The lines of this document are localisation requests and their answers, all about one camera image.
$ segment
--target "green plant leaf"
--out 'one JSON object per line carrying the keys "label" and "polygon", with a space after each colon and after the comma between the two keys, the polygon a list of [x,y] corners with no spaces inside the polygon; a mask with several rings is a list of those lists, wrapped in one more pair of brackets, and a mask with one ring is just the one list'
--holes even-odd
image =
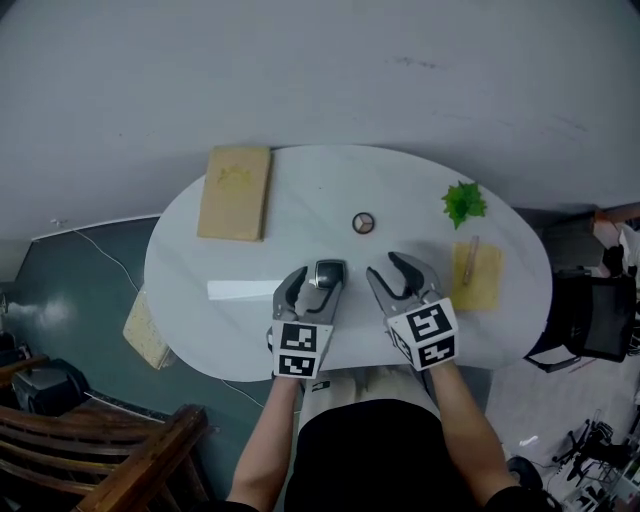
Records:
{"label": "green plant leaf", "polygon": [[460,227],[468,215],[484,217],[487,203],[482,199],[482,193],[477,183],[458,182],[458,186],[450,186],[447,195],[442,198],[445,202],[444,213],[448,213],[455,229]]}

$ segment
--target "small round object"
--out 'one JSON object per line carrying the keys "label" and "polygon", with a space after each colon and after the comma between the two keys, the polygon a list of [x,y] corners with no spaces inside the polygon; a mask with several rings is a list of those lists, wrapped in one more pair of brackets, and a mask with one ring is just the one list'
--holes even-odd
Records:
{"label": "small round object", "polygon": [[373,231],[376,221],[370,213],[360,212],[353,218],[351,225],[356,233],[359,235],[366,235]]}

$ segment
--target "wooden chair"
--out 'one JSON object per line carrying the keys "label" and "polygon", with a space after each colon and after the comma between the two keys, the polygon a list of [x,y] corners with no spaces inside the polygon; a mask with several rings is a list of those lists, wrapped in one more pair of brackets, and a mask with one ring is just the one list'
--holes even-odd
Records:
{"label": "wooden chair", "polygon": [[93,400],[60,418],[0,406],[0,491],[34,510],[188,511],[210,499],[191,453],[206,431],[195,405],[164,423]]}

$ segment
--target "white wall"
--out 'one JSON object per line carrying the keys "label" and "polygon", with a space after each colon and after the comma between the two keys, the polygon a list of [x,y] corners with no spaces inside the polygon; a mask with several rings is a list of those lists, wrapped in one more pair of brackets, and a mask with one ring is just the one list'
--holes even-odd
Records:
{"label": "white wall", "polygon": [[0,238],[161,212],[216,144],[362,143],[518,206],[637,201],[627,0],[18,0]]}

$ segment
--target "human arm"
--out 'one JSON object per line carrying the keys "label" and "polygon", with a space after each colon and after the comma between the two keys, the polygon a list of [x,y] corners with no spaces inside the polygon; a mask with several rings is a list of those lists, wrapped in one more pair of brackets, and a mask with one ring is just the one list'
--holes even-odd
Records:
{"label": "human arm", "polygon": [[474,499],[484,506],[518,483],[509,474],[498,436],[476,405],[453,361],[430,368],[447,451]]}
{"label": "human arm", "polygon": [[276,377],[236,471],[227,501],[273,510],[289,469],[299,381]]}

